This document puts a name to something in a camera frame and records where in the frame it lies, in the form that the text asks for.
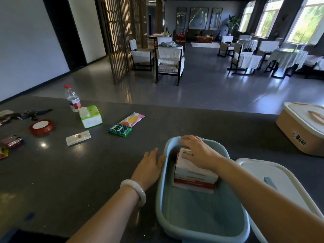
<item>blue and green striped box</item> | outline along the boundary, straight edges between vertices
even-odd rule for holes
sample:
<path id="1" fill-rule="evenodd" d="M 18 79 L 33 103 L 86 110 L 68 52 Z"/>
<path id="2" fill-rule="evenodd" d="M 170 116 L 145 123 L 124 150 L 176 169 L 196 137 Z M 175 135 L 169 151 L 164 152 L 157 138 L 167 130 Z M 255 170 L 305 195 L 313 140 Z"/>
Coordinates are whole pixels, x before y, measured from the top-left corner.
<path id="1" fill-rule="evenodd" d="M 129 132 L 131 132 L 131 130 L 132 127 L 115 123 L 113 126 L 110 127 L 109 133 L 126 137 L 129 134 Z"/>

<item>potted plant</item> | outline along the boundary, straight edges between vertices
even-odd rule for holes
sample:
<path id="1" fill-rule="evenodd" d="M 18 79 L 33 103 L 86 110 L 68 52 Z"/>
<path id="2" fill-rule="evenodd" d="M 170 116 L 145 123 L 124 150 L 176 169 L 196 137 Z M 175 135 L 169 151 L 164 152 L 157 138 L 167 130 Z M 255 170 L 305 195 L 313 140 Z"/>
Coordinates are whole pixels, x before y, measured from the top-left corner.
<path id="1" fill-rule="evenodd" d="M 228 24 L 226 24 L 226 26 L 228 27 L 228 34 L 227 35 L 230 36 L 233 29 L 234 29 L 234 27 L 240 25 L 241 19 L 237 18 L 234 15 L 233 16 L 229 15 L 228 18 L 229 18 L 229 22 L 228 22 Z"/>

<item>blue storage bin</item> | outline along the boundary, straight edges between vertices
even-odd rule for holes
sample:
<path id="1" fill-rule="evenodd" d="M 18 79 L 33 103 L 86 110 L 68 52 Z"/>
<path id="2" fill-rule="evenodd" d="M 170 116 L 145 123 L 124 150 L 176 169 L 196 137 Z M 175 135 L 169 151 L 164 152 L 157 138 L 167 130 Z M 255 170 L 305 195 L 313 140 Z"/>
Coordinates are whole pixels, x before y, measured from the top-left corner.
<path id="1" fill-rule="evenodd" d="M 249 236 L 248 214 L 224 181 L 214 194 L 172 187 L 177 152 L 181 137 L 171 138 L 165 145 L 167 156 L 158 182 L 156 216 L 165 233 L 182 242 L 243 243 Z M 202 139 L 206 144 L 229 158 L 218 142 Z"/>

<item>hand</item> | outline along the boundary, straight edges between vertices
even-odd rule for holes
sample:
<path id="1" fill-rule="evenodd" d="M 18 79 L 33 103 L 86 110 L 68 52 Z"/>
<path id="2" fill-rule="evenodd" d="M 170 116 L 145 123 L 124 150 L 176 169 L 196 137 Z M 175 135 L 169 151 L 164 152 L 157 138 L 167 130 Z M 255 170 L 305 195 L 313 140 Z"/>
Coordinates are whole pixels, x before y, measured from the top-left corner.
<path id="1" fill-rule="evenodd" d="M 191 149 L 192 155 L 183 154 L 183 158 L 188 159 L 201 169 L 216 172 L 217 161 L 226 160 L 224 156 L 213 150 L 197 136 L 185 135 L 181 137 L 179 142 L 185 144 Z"/>
<path id="2" fill-rule="evenodd" d="M 154 148 L 153 151 L 144 154 L 131 178 L 144 191 L 151 187 L 159 178 L 161 168 L 165 162 L 165 155 L 161 155 L 158 162 L 156 162 L 156 152 L 157 148 Z"/>

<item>forearm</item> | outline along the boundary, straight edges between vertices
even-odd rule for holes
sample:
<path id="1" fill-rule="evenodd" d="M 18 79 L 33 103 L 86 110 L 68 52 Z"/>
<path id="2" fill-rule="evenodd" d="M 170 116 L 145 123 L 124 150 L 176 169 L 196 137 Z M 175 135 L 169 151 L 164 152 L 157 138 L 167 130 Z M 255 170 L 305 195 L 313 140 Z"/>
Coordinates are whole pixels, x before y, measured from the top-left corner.
<path id="1" fill-rule="evenodd" d="M 119 243 L 138 199 L 133 188 L 121 187 L 67 243 Z"/>
<path id="2" fill-rule="evenodd" d="M 224 159 L 214 170 L 238 196 L 268 242 L 322 242 L 324 222 L 233 160 Z"/>

